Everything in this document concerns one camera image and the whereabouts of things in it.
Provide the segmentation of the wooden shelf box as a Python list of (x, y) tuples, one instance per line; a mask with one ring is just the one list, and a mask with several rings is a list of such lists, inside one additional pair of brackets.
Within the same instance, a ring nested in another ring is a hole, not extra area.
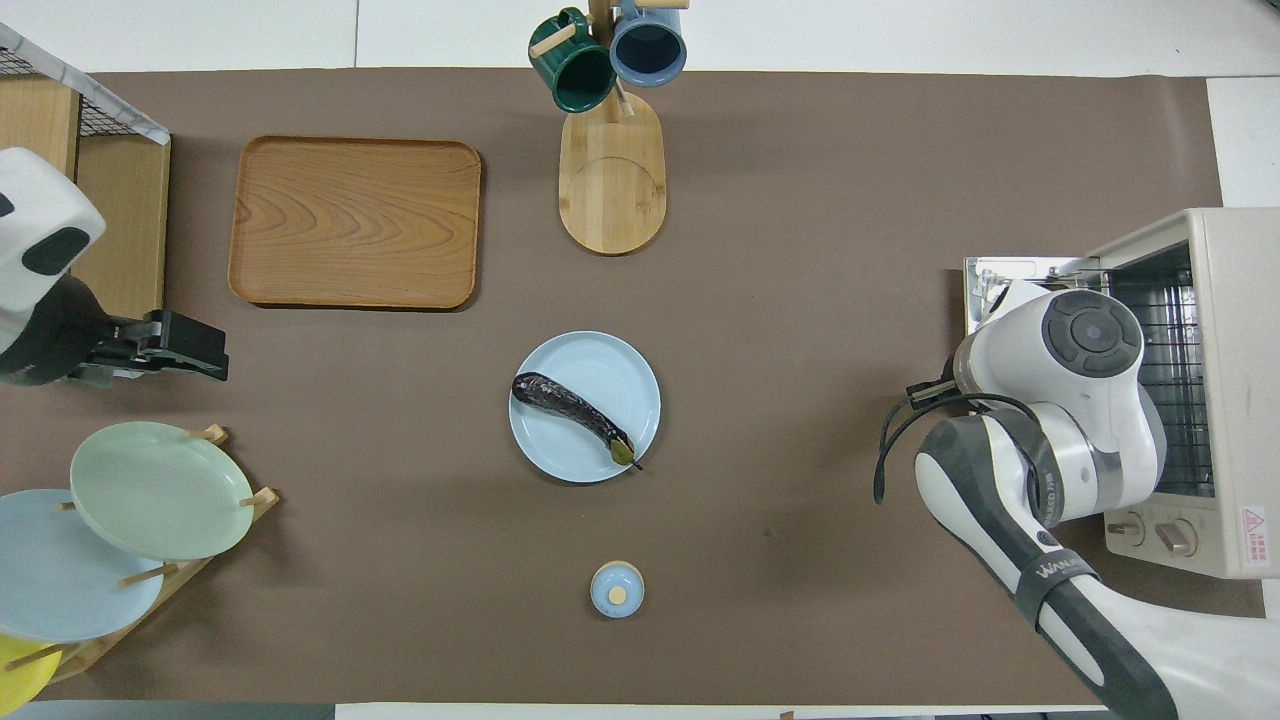
[(102, 309), (141, 319), (164, 305), (170, 143), (79, 137), (81, 99), (42, 77), (0, 77), (0, 149), (26, 147), (76, 182), (106, 222), (72, 266)]

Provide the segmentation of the wooden serving tray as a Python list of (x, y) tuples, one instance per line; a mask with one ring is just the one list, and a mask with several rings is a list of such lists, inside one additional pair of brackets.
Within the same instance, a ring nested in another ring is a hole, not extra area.
[(260, 306), (462, 309), (477, 283), (481, 188), (483, 159), (457, 140), (253, 138), (228, 284)]

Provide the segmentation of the wooden mug tree stand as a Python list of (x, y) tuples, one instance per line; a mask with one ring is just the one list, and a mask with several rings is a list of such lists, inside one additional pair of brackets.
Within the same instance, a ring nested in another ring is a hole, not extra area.
[[(611, 55), (616, 0), (588, 0), (594, 38)], [(612, 94), (590, 111), (570, 114), (559, 142), (559, 218), (582, 247), (631, 254), (666, 220), (667, 173), (660, 120), (616, 74)]]

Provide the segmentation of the light blue serving plate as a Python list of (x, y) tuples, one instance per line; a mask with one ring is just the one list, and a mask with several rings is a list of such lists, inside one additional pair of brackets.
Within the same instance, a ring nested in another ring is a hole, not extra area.
[[(632, 441), (637, 460), (649, 452), (662, 416), (660, 389), (645, 357), (625, 341), (575, 331), (539, 345), (517, 373), (538, 372), (559, 382), (614, 421)], [(620, 477), (605, 445), (576, 421), (509, 397), (509, 425), (527, 460), (571, 484)]]

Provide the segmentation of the light blue racked plate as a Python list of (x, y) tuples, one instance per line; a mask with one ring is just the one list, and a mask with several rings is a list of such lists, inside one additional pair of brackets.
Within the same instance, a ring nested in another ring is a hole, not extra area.
[(0, 496), (0, 632), (51, 644), (78, 643), (140, 620), (163, 588), (161, 577), (120, 582), (156, 561), (102, 539), (67, 489)]

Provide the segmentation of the beige toaster oven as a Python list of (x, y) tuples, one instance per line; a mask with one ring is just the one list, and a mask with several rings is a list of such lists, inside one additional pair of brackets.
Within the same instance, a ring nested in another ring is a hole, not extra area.
[(1225, 579), (1280, 579), (1280, 208), (1179, 211), (1079, 258), (969, 258), (965, 327), (1043, 290), (1134, 311), (1167, 451), (1153, 493), (1107, 511), (1108, 551)]

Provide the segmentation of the dark green ceramic mug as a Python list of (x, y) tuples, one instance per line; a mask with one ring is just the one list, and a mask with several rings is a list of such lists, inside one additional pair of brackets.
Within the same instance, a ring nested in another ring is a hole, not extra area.
[(614, 88), (609, 51), (591, 35), (588, 15), (575, 6), (566, 6), (540, 23), (527, 50), (531, 67), (562, 111), (590, 111)]

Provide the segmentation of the wooden plate rack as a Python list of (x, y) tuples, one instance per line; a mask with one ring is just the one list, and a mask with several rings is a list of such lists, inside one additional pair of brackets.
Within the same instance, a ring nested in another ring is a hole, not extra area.
[[(184, 430), (187, 432), (188, 436), (209, 439), (210, 442), (215, 443), (218, 447), (225, 451), (224, 446), (228, 438), (228, 433), (224, 427), (219, 424), (211, 424), (210, 427), (206, 427), (201, 430), (191, 430), (191, 429), (184, 429)], [(253, 495), (250, 498), (244, 500), (243, 503), (253, 510), (253, 523), (251, 525), (252, 528), (256, 523), (259, 523), (262, 519), (265, 514), (268, 514), (278, 505), (279, 496), (271, 488), (268, 487), (256, 488), (251, 483), (250, 486), (251, 489), (253, 491)], [(70, 492), (70, 480), (67, 491)], [(73, 503), (73, 496), (70, 501), (61, 503), (60, 507), (63, 510), (76, 510), (76, 506)], [(207, 565), (210, 565), (218, 556), (223, 553), (195, 561), (157, 561), (148, 559), (151, 561), (159, 562), (160, 566), (151, 571), (145, 571), (134, 577), (128, 577), (127, 579), (123, 579), (120, 584), (123, 587), (128, 587), (140, 583), (150, 577), (161, 577), (163, 588), (152, 607), (140, 620), (109, 635), (102, 635), (91, 641), (83, 641), (78, 643), (60, 644), (61, 661), (59, 664), (58, 670), (50, 679), (49, 684), (86, 673), (106, 653), (109, 653), (111, 650), (119, 646), (140, 625), (146, 623), (165, 603), (168, 603), (175, 594), (178, 594), (191, 580), (193, 580)]]

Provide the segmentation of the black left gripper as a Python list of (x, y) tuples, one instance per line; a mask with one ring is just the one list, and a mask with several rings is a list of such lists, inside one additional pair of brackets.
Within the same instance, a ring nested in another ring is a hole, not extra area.
[[(230, 359), (224, 331), (169, 309), (147, 314), (157, 325), (148, 340), (148, 364), (157, 372), (186, 372), (225, 382)], [(122, 327), (100, 306), (87, 284), (64, 275), (35, 305), (14, 340), (0, 350), (0, 383), (36, 387), (87, 372), (137, 377), (152, 368), (116, 337)]]

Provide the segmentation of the dark purple eggplant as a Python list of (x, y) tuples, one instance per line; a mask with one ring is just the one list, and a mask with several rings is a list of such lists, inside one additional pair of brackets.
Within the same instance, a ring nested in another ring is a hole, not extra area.
[(614, 464), (644, 470), (628, 434), (604, 413), (558, 380), (538, 372), (526, 372), (513, 378), (511, 393), (521, 404), (570, 419), (590, 430), (609, 451)]

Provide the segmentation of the yellow plate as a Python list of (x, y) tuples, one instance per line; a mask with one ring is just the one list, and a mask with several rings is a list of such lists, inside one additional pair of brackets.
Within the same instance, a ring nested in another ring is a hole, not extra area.
[(0, 633), (0, 717), (29, 702), (49, 684), (61, 646)]

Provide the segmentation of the blue ceramic mug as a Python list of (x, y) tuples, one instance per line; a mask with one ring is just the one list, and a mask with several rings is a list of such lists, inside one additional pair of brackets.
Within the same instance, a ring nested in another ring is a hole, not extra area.
[(627, 85), (659, 87), (685, 68), (687, 47), (681, 12), (687, 0), (616, 0), (620, 15), (611, 41), (611, 61)]

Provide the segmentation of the pale green plate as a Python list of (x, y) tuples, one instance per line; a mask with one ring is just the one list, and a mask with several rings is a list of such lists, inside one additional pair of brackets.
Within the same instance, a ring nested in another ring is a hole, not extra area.
[(253, 495), (224, 450), (179, 427), (125, 421), (86, 438), (70, 460), (81, 518), (108, 543), (145, 559), (195, 561), (250, 532)]

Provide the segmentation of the brown table mat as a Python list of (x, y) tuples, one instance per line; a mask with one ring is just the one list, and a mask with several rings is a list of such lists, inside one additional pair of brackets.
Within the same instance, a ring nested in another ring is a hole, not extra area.
[[(63, 487), (116, 421), (221, 423), (280, 503), (56, 700), (1088, 705), (922, 503), (882, 418), (936, 378), (973, 255), (1074, 256), (1221, 202), (1203, 79), (689, 73), (646, 94), (660, 233), (561, 224), (563, 115), (522, 69), (113, 73), (173, 137), (166, 301), (227, 333), (179, 373), (0, 386), (0, 493)], [(444, 138), (483, 159), (457, 313), (257, 307), (227, 266), (266, 135)], [(521, 363), (612, 334), (660, 389), (644, 470), (571, 484), (509, 425)], [(603, 618), (595, 570), (643, 574)]]

